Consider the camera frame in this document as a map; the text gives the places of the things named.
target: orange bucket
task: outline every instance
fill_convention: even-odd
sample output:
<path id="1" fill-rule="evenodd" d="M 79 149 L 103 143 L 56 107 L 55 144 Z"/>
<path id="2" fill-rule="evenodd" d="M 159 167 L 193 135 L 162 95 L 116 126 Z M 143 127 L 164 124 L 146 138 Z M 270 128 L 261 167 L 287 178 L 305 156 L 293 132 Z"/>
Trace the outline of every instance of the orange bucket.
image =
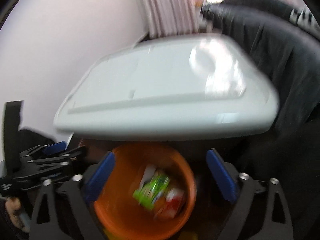
<path id="1" fill-rule="evenodd" d="M 116 165 L 94 202 L 103 226 L 112 235 L 125 240 L 163 240 L 177 233 L 187 222 L 196 202 L 195 179 L 187 161 L 178 151 L 160 143 L 129 143 L 112 152 Z M 168 172 L 186 190 L 186 204 L 174 219 L 154 219 L 132 197 L 148 164 Z"/>

